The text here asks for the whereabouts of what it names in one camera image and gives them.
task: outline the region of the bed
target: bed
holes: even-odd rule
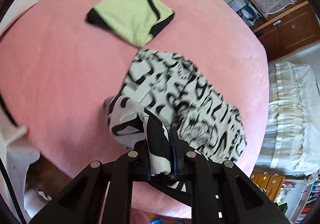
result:
[[[320,95],[309,65],[269,65],[267,129],[255,170],[306,176],[320,169]]]
[[[126,152],[109,135],[102,103],[118,93],[137,49],[84,21],[99,1],[38,0],[0,38],[0,92],[10,114],[70,177]],[[250,175],[268,116],[263,46],[223,0],[161,1],[175,17],[146,47],[184,55],[239,108],[247,147],[237,165]],[[142,183],[134,183],[132,207],[191,217],[188,206]]]

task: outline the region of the wooden drawer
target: wooden drawer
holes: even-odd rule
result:
[[[274,201],[284,183],[285,176],[272,176],[269,174],[253,172],[250,176],[250,180],[258,184],[259,187],[266,189],[269,199]]]
[[[280,23],[270,24],[258,34],[266,49],[268,61],[320,40],[320,26],[310,4],[282,17]]]

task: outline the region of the screw head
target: screw head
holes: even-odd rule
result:
[[[128,153],[128,156],[131,157],[131,158],[135,158],[138,156],[138,152],[137,151],[130,151]]]
[[[227,160],[227,161],[224,162],[224,165],[225,165],[226,167],[228,167],[228,168],[232,168],[232,167],[234,166],[234,163],[231,162],[231,161],[229,161],[229,160]]]
[[[187,157],[190,157],[190,158],[195,158],[196,157],[196,153],[195,152],[193,152],[193,151],[189,151],[189,152],[187,152]]]
[[[92,168],[98,168],[100,166],[100,162],[99,161],[92,161],[90,166]]]

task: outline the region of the pink bed sheet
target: pink bed sheet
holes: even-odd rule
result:
[[[41,152],[74,177],[92,160],[126,152],[108,133],[102,103],[119,91],[137,49],[87,24],[100,0],[39,0],[0,42],[0,92]],[[268,66],[263,46],[222,0],[161,0],[173,21],[147,48],[195,62],[225,99],[238,106],[247,147],[237,165],[249,175],[268,115]],[[117,7],[126,12],[130,7]],[[132,206],[190,217],[189,207],[135,183]]]

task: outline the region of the folded clothes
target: folded clothes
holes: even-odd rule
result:
[[[87,14],[87,22],[143,47],[173,19],[174,12],[159,0],[102,0]]]

